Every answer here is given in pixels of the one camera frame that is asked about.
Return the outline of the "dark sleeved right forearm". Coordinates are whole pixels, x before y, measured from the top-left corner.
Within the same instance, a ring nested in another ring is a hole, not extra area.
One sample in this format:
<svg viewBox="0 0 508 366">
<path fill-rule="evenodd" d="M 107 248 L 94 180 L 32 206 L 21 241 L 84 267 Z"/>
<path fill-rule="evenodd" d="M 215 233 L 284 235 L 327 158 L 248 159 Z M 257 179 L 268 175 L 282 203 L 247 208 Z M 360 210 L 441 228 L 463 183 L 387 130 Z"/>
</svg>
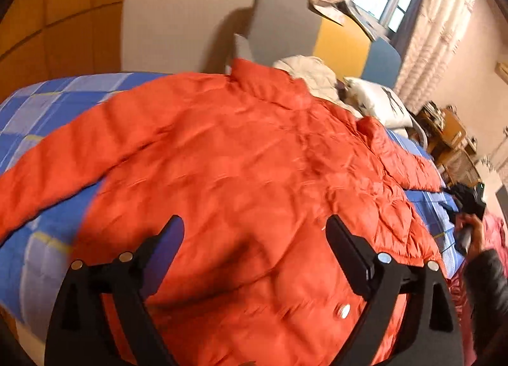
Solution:
<svg viewBox="0 0 508 366">
<path fill-rule="evenodd" d="M 495 249 L 483 251 L 463 273 L 472 311 L 474 365 L 507 365 L 507 277 Z"/>
</svg>

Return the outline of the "person's right hand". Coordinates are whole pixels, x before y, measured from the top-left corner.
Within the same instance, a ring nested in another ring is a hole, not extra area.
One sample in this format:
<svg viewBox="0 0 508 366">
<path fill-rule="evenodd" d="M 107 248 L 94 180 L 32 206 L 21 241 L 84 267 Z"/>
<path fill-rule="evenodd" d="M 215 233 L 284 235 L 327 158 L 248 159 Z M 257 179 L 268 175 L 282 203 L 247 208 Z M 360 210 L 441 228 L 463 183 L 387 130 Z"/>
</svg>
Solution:
<svg viewBox="0 0 508 366">
<path fill-rule="evenodd" d="M 456 216 L 455 226 L 454 235 L 456 238 L 462 237 L 464 239 L 466 237 L 466 235 L 462 234 L 464 230 L 469 233 L 469 245 L 468 247 L 463 247 L 467 253 L 463 253 L 463 255 L 468 262 L 472 261 L 485 249 L 485 235 L 482 220 L 475 214 L 460 213 Z"/>
</svg>

